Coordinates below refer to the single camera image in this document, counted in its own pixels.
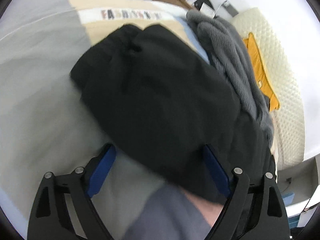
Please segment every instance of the blue gripper pad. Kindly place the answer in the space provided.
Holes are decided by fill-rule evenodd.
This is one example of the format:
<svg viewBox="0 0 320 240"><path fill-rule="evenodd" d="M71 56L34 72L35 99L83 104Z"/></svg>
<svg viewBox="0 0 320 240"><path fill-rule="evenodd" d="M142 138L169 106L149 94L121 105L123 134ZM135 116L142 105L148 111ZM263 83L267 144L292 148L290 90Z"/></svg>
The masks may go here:
<svg viewBox="0 0 320 240"><path fill-rule="evenodd" d="M203 147L203 159L204 163L209 170L209 173L216 184L217 189L221 194L223 194L226 198L231 196L230 190L230 181L224 169L221 167L220 163L214 156L214 153L210 150L210 148L205 145Z"/></svg>
<svg viewBox="0 0 320 240"><path fill-rule="evenodd" d="M112 145L105 153L89 180L87 194L90 198L98 194L116 159L116 148Z"/></svg>

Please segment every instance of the folded clothing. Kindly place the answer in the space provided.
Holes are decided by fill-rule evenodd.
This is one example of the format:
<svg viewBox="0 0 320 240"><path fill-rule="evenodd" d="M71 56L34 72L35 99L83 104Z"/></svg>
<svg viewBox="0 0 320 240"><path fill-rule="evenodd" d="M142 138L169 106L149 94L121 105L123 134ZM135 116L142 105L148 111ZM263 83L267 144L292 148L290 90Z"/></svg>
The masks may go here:
<svg viewBox="0 0 320 240"><path fill-rule="evenodd" d="M78 60L71 78L100 126L126 154L209 201L224 203L202 147L251 182L275 165L260 125L215 68L160 25L124 25Z"/></svg>
<svg viewBox="0 0 320 240"><path fill-rule="evenodd" d="M197 10L190 10L187 20L207 52L210 64L230 83L240 98L241 108L260 124L271 147L274 127L242 38L229 22L220 17L212 19Z"/></svg>
<svg viewBox="0 0 320 240"><path fill-rule="evenodd" d="M249 33L248 38L243 39L243 41L248 49L248 53L251 58L256 83L260 88L261 92L268 98L267 106L269 111L272 112L273 110L279 110L279 100L276 94L274 93L274 89L272 88L271 82L268 78L267 69L264 66L263 58L261 56L259 47L257 45L253 33Z"/></svg>

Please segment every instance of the gray fuzzy garment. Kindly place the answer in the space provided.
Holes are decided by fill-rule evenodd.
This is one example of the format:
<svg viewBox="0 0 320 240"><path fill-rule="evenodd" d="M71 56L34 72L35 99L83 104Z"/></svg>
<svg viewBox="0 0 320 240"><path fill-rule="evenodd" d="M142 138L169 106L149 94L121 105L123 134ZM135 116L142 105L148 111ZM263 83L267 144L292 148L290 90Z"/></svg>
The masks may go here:
<svg viewBox="0 0 320 240"><path fill-rule="evenodd" d="M260 124L271 147L274 133L272 119L240 35L228 21L220 17L209 18L197 10L188 11L187 21L207 52L210 64L234 88L241 108Z"/></svg>

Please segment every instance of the mustard yellow fabric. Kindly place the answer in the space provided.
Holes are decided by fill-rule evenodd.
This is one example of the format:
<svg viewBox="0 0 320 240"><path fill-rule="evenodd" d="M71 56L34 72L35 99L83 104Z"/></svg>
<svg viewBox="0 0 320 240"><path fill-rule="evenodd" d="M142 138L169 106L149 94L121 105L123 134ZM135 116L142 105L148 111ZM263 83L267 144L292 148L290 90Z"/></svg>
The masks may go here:
<svg viewBox="0 0 320 240"><path fill-rule="evenodd" d="M263 59L261 57L259 47L256 43L253 33L249 33L247 39L243 39L244 44L248 49L248 53L251 58L254 77L257 82L258 87L264 95L270 99L269 111L278 110L280 108L280 103L276 94L274 93L272 86L267 77L267 70L263 64Z"/></svg>

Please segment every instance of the beige fabric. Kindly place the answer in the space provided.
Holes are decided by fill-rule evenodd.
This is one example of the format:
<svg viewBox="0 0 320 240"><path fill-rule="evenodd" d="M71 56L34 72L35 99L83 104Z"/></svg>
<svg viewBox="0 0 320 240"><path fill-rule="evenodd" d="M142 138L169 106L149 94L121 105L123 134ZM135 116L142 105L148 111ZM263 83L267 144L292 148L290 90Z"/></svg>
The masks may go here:
<svg viewBox="0 0 320 240"><path fill-rule="evenodd" d="M93 9L93 8L104 8L104 9L138 9L138 10L151 10L151 11L162 11L162 9L152 4L150 1L143 0L69 0L69 3L77 11ZM193 50L196 50L191 41L189 40L187 34L184 31L184 27L180 22L175 20L173 17L171 19L117 19L117 20L100 20L91 23L85 23L83 26L86 28L87 34L90 38L91 44L94 45L101 41L103 38L108 36L111 32L120 28L124 24L134 24L141 29L145 29L150 25L161 24L168 30L173 32L182 41L184 41Z"/></svg>

